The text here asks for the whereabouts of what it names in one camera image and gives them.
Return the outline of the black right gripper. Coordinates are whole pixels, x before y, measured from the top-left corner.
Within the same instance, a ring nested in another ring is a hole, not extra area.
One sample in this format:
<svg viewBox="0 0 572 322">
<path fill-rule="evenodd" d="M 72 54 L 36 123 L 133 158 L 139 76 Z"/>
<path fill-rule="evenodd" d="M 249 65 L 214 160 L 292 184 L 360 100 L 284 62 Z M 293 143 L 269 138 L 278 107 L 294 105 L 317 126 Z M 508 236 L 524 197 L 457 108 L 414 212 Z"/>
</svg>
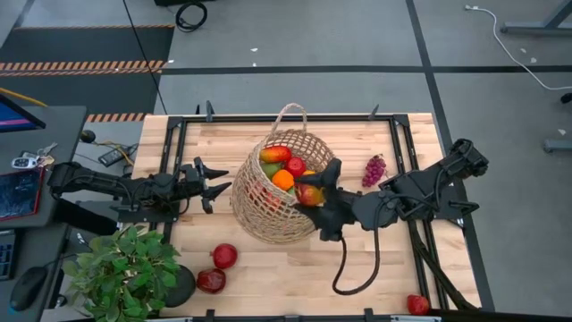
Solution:
<svg viewBox="0 0 572 322">
<path fill-rule="evenodd" d="M 358 199 L 355 192 L 339 188 L 342 162 L 332 158 L 326 168 L 316 174 L 303 174 L 295 179 L 297 184 L 324 188 L 324 204 L 322 207 L 295 205 L 298 212 L 308 217 L 320 232 L 321 240 L 341 240 L 344 225 L 354 224 L 356 217 L 352 212 L 353 203 Z"/>
</svg>

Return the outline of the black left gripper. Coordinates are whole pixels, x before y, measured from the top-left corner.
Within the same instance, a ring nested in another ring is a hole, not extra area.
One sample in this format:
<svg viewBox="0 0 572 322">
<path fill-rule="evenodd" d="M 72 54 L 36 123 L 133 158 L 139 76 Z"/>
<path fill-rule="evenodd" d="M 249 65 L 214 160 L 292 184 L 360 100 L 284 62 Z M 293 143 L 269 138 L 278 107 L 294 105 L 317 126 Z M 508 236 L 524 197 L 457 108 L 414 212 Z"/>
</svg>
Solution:
<svg viewBox="0 0 572 322">
<path fill-rule="evenodd" d="M 200 196 L 203 200 L 203 210 L 207 214 L 213 213 L 212 201 L 231 186 L 225 182 L 213 187 L 207 187 L 206 179 L 216 179 L 225 176 L 226 170 L 214 170 L 208 168 L 201 157 L 196 157 L 196 163 L 180 165 L 178 168 L 178 181 L 176 183 L 176 199 L 190 199 Z"/>
</svg>

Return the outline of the yellow red apple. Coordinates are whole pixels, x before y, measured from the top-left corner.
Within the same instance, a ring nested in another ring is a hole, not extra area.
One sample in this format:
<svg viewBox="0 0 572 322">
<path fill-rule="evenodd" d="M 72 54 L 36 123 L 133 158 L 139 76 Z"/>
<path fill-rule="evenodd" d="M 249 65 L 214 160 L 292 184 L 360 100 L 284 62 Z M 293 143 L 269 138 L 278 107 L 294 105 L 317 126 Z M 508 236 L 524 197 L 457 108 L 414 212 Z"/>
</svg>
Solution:
<svg viewBox="0 0 572 322">
<path fill-rule="evenodd" d="M 295 194 L 300 204 L 307 207 L 315 207 L 324 203 L 324 195 L 321 189 L 309 184 L 295 186 Z"/>
</svg>

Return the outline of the orange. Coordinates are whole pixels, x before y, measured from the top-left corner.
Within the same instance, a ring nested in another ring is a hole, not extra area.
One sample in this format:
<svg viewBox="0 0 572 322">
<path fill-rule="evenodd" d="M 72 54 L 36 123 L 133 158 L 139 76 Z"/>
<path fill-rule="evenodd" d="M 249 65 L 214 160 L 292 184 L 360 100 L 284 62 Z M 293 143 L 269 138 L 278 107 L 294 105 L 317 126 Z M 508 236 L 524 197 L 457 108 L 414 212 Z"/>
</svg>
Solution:
<svg viewBox="0 0 572 322">
<path fill-rule="evenodd" d="M 276 172 L 273 175 L 271 181 L 276 187 L 280 188 L 283 191 L 290 190 L 295 184 L 294 176 L 290 172 L 284 169 L 281 169 L 278 172 Z"/>
</svg>

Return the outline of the small green fruit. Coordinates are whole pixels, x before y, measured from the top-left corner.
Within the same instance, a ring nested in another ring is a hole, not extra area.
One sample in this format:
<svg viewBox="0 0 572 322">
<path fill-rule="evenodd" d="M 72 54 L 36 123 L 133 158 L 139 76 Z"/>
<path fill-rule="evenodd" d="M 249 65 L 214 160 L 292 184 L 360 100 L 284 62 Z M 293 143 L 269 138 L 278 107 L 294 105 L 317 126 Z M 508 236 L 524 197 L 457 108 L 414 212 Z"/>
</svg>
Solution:
<svg viewBox="0 0 572 322">
<path fill-rule="evenodd" d="M 269 180 L 272 180 L 274 175 L 282 170 L 282 163 L 262 163 L 260 165 L 264 174 Z"/>
</svg>

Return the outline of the woven wicker basket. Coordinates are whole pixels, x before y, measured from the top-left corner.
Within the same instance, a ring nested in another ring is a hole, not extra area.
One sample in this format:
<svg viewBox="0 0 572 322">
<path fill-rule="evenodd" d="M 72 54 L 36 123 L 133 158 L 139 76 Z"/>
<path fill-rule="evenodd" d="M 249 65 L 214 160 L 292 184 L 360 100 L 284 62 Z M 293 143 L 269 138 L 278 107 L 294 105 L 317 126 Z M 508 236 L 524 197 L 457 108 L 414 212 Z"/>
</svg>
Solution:
<svg viewBox="0 0 572 322">
<path fill-rule="evenodd" d="M 291 109 L 301 112 L 302 127 L 280 130 L 284 115 Z M 263 148 L 285 146 L 295 157 L 308 161 L 309 168 L 321 172 L 334 157 L 326 143 L 307 130 L 307 112 L 297 103 L 289 103 L 276 116 L 269 133 L 249 153 L 232 183 L 231 206 L 238 223 L 251 236 L 271 244 L 288 244 L 306 239 L 315 230 L 312 221 L 298 212 L 296 197 L 276 187 L 261 169 L 259 152 Z M 270 191 L 282 200 L 280 211 L 270 212 L 261 191 Z"/>
</svg>

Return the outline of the red orange mango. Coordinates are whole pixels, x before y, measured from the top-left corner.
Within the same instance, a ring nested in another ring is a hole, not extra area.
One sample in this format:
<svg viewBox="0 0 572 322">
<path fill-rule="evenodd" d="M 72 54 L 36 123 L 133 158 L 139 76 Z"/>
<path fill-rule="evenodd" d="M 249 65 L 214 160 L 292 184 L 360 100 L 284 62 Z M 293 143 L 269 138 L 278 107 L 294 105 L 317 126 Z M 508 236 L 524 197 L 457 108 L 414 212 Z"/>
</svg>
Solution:
<svg viewBox="0 0 572 322">
<path fill-rule="evenodd" d="M 290 160 L 291 158 L 291 150 L 285 146 L 263 148 L 259 152 L 259 160 L 267 164 L 282 163 Z"/>
</svg>

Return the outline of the dark red pomegranate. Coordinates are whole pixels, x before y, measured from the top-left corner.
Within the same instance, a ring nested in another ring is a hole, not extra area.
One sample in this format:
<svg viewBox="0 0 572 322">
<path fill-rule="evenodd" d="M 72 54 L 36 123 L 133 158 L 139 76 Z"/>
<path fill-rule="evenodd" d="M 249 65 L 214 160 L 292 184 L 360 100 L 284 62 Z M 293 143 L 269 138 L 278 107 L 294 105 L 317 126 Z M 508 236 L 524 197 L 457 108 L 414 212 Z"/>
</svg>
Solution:
<svg viewBox="0 0 572 322">
<path fill-rule="evenodd" d="M 198 273 L 197 288 L 202 292 L 217 294 L 226 285 L 226 274 L 219 268 L 210 268 Z"/>
</svg>

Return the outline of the purple grape bunch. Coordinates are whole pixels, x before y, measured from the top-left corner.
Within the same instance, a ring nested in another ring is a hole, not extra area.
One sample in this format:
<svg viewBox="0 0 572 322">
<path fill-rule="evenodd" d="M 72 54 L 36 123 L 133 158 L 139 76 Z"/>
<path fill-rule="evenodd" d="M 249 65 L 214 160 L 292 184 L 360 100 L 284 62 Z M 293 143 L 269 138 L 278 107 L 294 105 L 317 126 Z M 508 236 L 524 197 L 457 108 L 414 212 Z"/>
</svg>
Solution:
<svg viewBox="0 0 572 322">
<path fill-rule="evenodd" d="M 375 186 L 386 175 L 386 163 L 381 154 L 371 157 L 365 168 L 362 178 L 363 187 Z"/>
</svg>

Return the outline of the black power adapter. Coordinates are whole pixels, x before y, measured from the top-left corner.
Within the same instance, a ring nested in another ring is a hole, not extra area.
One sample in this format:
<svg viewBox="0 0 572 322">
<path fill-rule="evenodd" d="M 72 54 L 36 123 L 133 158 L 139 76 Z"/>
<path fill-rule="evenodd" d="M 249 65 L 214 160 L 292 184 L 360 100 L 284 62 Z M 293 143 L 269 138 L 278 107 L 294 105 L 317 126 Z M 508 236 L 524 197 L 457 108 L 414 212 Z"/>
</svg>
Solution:
<svg viewBox="0 0 572 322">
<path fill-rule="evenodd" d="M 105 167 L 114 165 L 122 160 L 129 159 L 129 156 L 121 148 L 113 148 L 101 155 L 97 160 Z"/>
</svg>

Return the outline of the black plant pot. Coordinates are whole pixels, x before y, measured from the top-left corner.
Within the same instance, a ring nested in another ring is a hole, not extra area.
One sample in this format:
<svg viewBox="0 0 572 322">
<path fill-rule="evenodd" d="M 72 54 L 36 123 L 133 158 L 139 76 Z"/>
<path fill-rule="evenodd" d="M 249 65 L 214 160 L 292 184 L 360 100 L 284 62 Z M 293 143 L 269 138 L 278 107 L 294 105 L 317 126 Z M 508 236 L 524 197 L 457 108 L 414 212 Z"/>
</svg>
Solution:
<svg viewBox="0 0 572 322">
<path fill-rule="evenodd" d="M 185 266 L 180 266 L 176 275 L 176 285 L 170 288 L 164 299 L 166 308 L 175 308 L 184 304 L 196 291 L 196 280 L 193 273 Z"/>
</svg>

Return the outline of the green potted plant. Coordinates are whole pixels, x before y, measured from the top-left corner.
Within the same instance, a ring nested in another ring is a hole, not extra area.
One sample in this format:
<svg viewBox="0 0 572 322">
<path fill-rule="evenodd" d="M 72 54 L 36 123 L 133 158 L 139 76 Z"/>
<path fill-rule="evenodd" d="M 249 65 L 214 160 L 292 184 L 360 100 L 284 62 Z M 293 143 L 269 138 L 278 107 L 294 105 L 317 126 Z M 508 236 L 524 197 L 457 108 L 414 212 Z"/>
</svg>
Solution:
<svg viewBox="0 0 572 322">
<path fill-rule="evenodd" d="M 63 262 L 71 301 L 95 322 L 145 322 L 159 313 L 181 270 L 179 252 L 162 239 L 136 225 L 92 239 L 89 252 Z"/>
</svg>

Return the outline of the grey desk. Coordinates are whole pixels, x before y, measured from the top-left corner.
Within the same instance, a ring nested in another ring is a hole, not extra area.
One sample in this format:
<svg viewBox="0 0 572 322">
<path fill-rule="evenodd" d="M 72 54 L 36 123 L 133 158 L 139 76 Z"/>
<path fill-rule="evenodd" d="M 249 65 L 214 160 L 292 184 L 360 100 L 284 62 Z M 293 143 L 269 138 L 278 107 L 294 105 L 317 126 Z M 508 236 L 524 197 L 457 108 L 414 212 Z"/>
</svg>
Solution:
<svg viewBox="0 0 572 322">
<path fill-rule="evenodd" d="M 56 143 L 51 151 L 56 162 L 72 160 L 87 118 L 84 106 L 27 106 L 31 114 L 46 124 L 44 129 L 0 133 L 0 175 L 13 173 L 11 161 L 23 150 L 36 152 Z M 38 212 L 32 216 L 0 221 L 0 230 L 19 228 L 13 279 L 0 282 L 0 322 L 39 322 L 53 295 L 59 274 L 58 260 L 67 241 L 70 226 L 54 220 L 57 201 L 49 189 L 41 189 Z M 18 279 L 31 267 L 44 267 L 46 280 L 33 303 L 23 311 L 14 311 L 9 300 Z"/>
</svg>

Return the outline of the key bunch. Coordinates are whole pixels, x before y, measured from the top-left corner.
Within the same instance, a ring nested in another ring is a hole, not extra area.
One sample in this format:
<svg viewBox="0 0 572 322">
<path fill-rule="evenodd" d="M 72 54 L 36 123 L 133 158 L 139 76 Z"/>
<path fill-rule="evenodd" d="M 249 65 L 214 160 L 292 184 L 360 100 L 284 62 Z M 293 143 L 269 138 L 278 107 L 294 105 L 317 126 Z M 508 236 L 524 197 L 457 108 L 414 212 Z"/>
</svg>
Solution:
<svg viewBox="0 0 572 322">
<path fill-rule="evenodd" d="M 41 148 L 38 150 L 38 166 L 39 167 L 47 167 L 51 165 L 55 159 L 50 155 L 52 150 L 57 147 L 57 143 L 53 142 L 47 147 Z"/>
</svg>

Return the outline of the black striped floor mat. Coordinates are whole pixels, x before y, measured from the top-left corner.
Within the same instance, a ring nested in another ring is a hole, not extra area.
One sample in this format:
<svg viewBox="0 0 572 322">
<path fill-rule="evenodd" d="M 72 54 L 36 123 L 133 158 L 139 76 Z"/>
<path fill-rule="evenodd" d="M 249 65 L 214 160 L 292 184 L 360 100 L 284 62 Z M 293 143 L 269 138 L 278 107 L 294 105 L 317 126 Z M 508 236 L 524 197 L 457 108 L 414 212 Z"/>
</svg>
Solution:
<svg viewBox="0 0 572 322">
<path fill-rule="evenodd" d="M 0 88 L 50 106 L 84 106 L 91 123 L 160 114 L 170 24 L 20 27 L 0 47 Z"/>
</svg>

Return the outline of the tablet with red case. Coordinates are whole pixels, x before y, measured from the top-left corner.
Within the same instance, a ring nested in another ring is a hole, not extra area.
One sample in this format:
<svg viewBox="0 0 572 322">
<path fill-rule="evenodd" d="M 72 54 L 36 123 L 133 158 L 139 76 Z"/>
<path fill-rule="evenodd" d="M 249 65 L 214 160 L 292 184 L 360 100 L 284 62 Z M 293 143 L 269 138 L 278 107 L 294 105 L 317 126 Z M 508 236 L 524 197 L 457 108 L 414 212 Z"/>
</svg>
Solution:
<svg viewBox="0 0 572 322">
<path fill-rule="evenodd" d="M 35 215 L 43 180 L 38 169 L 0 174 L 0 221 Z"/>
</svg>

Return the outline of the computer monitor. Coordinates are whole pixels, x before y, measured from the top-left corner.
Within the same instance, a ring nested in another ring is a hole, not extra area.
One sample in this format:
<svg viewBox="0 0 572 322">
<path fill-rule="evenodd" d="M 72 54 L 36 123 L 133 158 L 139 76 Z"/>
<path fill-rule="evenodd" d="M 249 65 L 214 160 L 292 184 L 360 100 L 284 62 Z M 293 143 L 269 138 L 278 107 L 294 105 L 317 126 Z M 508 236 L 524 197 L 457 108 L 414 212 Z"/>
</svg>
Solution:
<svg viewBox="0 0 572 322">
<path fill-rule="evenodd" d="M 0 132 L 31 131 L 45 128 L 44 122 L 0 94 Z"/>
</svg>

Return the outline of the black computer mouse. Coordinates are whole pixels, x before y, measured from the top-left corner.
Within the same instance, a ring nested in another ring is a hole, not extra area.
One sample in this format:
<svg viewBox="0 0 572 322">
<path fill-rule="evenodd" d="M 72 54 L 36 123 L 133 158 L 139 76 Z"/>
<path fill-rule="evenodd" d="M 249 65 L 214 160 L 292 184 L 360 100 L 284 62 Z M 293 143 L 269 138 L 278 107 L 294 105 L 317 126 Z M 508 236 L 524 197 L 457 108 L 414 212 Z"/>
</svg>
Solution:
<svg viewBox="0 0 572 322">
<path fill-rule="evenodd" d="M 10 307 L 15 311 L 23 311 L 31 306 L 46 280 L 45 267 L 31 267 L 24 272 L 13 287 Z"/>
</svg>

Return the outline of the black keyboard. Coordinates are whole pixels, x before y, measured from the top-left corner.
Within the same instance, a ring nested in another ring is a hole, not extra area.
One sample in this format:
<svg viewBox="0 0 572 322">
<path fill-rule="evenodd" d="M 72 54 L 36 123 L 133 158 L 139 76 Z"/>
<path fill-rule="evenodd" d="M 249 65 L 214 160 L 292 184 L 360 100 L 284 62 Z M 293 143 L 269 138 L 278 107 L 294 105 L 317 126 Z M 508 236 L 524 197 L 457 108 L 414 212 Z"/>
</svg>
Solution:
<svg viewBox="0 0 572 322">
<path fill-rule="evenodd" d="M 0 231 L 0 282 L 12 278 L 16 242 L 14 230 Z"/>
</svg>

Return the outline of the grey furniture foot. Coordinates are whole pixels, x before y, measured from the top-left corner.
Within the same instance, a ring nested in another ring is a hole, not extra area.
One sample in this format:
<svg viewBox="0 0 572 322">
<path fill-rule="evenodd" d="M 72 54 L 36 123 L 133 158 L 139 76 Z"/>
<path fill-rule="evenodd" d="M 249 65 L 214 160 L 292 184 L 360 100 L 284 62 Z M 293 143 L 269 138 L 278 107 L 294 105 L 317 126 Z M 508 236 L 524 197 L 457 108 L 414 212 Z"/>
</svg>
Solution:
<svg viewBox="0 0 572 322">
<path fill-rule="evenodd" d="M 543 143 L 543 149 L 547 153 L 555 151 L 572 152 L 572 140 L 546 140 Z"/>
</svg>

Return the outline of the grey table leg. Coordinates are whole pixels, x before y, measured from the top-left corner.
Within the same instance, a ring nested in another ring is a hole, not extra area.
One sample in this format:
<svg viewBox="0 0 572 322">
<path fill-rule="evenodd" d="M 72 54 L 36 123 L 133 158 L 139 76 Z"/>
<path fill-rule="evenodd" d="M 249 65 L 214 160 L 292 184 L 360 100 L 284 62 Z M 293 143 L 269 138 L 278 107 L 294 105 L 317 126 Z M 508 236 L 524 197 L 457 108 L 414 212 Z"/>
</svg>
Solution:
<svg viewBox="0 0 572 322">
<path fill-rule="evenodd" d="M 505 22 L 500 26 L 504 34 L 572 35 L 572 22 L 564 20 L 572 14 L 572 0 L 564 0 L 544 21 Z"/>
</svg>

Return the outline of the black aluminium frame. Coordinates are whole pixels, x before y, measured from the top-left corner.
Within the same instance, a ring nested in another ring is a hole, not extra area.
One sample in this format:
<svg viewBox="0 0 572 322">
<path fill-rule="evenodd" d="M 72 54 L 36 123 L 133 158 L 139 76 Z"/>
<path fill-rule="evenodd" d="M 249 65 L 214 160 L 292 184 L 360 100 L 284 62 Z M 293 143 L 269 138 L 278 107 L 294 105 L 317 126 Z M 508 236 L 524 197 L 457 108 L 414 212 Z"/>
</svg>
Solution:
<svg viewBox="0 0 572 322">
<path fill-rule="evenodd" d="M 185 135 L 185 160 L 202 157 L 214 168 L 235 174 L 249 152 L 271 130 L 275 116 L 223 115 L 212 122 L 193 118 Z M 280 130 L 299 129 L 300 117 L 283 117 Z M 342 162 L 341 185 L 356 191 L 367 159 L 382 154 L 390 174 L 424 169 L 442 150 L 430 114 L 310 115 L 307 130 L 321 138 Z M 247 233 L 236 220 L 231 194 L 223 193 L 214 213 L 193 200 L 172 229 L 180 261 L 194 272 L 212 265 L 210 251 L 228 242 L 239 260 L 218 294 L 196 292 L 187 302 L 166 309 L 184 322 L 265 320 L 331 322 L 342 317 L 386 320 L 404 313 L 407 297 L 419 291 L 408 226 L 398 222 L 378 233 L 359 225 L 343 230 L 345 242 L 321 241 L 316 234 L 290 244 L 269 244 Z"/>
</svg>

